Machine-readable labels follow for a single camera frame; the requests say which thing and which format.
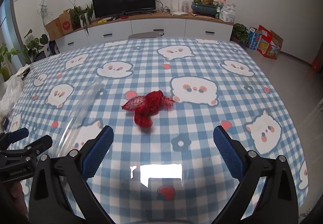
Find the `blue and white checkered tablecloth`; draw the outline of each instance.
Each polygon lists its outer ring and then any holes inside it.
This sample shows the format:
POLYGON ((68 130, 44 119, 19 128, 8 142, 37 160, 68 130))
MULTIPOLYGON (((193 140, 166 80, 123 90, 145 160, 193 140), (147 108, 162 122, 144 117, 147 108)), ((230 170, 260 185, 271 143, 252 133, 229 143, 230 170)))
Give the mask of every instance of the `blue and white checkered tablecloth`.
MULTIPOLYGON (((238 185, 213 142, 219 124, 247 150, 270 158, 285 155, 298 203, 304 202, 307 170, 293 122, 259 67, 231 42, 138 39, 36 62, 9 123, 11 131, 27 127, 30 135, 11 148, 46 134, 55 141, 83 91, 99 77, 104 88, 80 127, 75 148, 104 125, 113 128, 112 147, 88 184, 116 223, 212 222, 238 185), (141 130, 121 105, 154 90, 172 95, 176 103, 153 117, 150 130, 141 130)), ((31 182, 23 181, 26 202, 31 182)), ((261 179, 245 216, 252 213, 263 184, 261 179)), ((81 215, 68 185, 66 190, 81 215)))

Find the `red fabric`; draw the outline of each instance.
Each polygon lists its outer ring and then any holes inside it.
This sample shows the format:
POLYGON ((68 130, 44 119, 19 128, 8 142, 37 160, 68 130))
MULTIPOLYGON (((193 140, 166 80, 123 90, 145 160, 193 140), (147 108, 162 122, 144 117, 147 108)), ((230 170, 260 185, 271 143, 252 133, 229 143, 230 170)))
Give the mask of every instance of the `red fabric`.
POLYGON ((135 123, 140 127, 151 127, 150 116, 158 113, 160 108, 172 109, 175 101, 165 96, 162 91, 154 91, 146 96, 137 96, 122 106, 123 110, 135 112, 135 123))

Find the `white plastic bag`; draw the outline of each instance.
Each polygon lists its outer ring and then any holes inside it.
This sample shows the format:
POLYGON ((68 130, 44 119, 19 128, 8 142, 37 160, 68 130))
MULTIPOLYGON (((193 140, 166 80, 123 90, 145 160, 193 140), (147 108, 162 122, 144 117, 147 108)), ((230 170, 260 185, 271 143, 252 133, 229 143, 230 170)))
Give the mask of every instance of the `white plastic bag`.
POLYGON ((0 115, 5 116, 12 110, 15 104, 17 104, 22 94, 24 83, 20 77, 13 75, 5 84, 3 83, 1 85, 7 85, 7 90, 0 101, 0 115))
POLYGON ((220 20, 225 22, 235 22, 235 5, 233 3, 226 4, 221 9, 220 20))

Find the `clear plastic bag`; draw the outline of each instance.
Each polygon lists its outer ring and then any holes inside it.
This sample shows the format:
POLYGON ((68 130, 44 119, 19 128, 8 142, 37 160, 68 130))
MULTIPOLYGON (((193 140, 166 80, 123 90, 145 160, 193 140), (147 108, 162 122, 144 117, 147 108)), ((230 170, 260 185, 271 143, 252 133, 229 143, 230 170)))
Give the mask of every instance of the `clear plastic bag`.
POLYGON ((65 156, 72 149, 78 136, 78 128, 81 126, 89 107, 93 106, 98 91, 102 88, 102 79, 99 78, 83 92, 81 99, 71 110, 66 123, 62 126, 61 132, 63 133, 57 136, 53 157, 65 156))
POLYGON ((24 82, 20 77, 13 75, 8 81, 0 84, 0 86, 7 86, 4 96, 0 101, 0 115, 5 116, 12 110, 21 97, 24 82))

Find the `wooden countertop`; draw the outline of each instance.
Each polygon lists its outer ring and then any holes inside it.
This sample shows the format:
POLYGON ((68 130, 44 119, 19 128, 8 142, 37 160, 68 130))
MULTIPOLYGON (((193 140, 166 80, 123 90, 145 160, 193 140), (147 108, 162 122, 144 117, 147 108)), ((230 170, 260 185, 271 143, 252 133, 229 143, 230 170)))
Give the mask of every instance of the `wooden countertop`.
MULTIPOLYGON (((224 22, 221 21, 220 19, 207 19, 207 18, 199 18, 199 17, 194 17, 191 13, 189 13, 186 16, 172 16, 169 13, 161 13, 161 12, 153 12, 152 15, 150 14, 137 14, 133 16, 129 16, 127 19, 117 19, 117 20, 112 20, 104 23, 97 23, 99 19, 95 19, 92 21, 90 25, 88 25, 88 28, 94 27, 94 26, 99 26, 99 25, 104 25, 104 24, 109 24, 109 23, 114 23, 114 22, 121 22, 121 21, 127 21, 127 20, 136 20, 136 19, 164 19, 164 18, 177 18, 177 19, 193 19, 193 20, 203 20, 203 21, 210 21, 210 22, 217 22, 217 23, 222 23, 222 24, 227 24, 227 25, 234 25, 233 23, 230 22, 224 22)), ((76 32, 76 31, 81 31, 84 30, 84 28, 79 28, 76 29, 70 33, 76 32)))

